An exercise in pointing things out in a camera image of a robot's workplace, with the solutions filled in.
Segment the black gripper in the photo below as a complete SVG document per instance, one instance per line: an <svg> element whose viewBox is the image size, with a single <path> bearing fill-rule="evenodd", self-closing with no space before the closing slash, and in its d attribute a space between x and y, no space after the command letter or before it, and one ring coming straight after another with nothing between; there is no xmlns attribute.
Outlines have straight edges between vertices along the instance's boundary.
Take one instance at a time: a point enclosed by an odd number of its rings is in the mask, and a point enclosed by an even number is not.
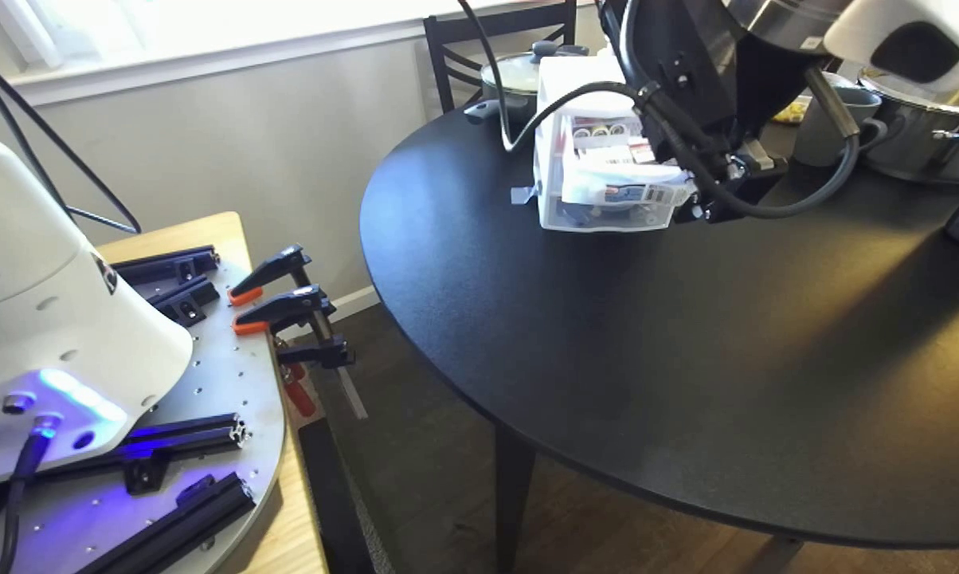
<svg viewBox="0 0 959 574"><path fill-rule="evenodd" d="M760 165L760 127L804 90L819 94L812 20L797 0L595 0L647 141L694 177L698 206L797 216L819 192L766 203L787 171Z"/></svg>

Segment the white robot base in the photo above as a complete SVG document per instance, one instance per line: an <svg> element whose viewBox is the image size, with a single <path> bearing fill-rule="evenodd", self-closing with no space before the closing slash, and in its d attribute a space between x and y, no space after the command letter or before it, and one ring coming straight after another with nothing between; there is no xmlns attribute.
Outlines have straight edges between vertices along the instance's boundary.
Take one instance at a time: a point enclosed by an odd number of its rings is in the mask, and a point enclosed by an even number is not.
<svg viewBox="0 0 959 574"><path fill-rule="evenodd" d="M0 144L0 484L37 423L55 426L40 472L113 450L190 354Z"/></svg>

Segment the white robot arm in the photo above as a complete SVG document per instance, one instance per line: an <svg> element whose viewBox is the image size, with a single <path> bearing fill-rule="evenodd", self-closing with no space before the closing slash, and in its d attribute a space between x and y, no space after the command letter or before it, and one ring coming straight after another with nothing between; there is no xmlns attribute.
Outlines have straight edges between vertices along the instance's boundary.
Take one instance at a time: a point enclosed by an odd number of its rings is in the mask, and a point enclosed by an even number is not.
<svg viewBox="0 0 959 574"><path fill-rule="evenodd" d="M707 203L789 216L830 198L859 160L859 127L828 63L921 94L959 90L959 0L595 0L644 131ZM797 203L760 203L744 149L804 90L836 131L833 171Z"/></svg>

